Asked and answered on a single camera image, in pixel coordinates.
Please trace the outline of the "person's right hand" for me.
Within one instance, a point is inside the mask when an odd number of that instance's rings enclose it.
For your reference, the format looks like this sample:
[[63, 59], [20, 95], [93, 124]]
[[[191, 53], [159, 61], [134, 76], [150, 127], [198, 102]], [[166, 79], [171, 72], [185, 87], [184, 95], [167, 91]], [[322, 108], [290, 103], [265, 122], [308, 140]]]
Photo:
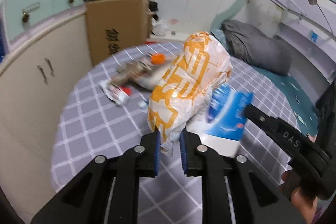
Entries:
[[301, 187], [291, 192], [291, 204], [301, 213], [306, 223], [311, 224], [317, 211], [318, 198], [310, 198]]

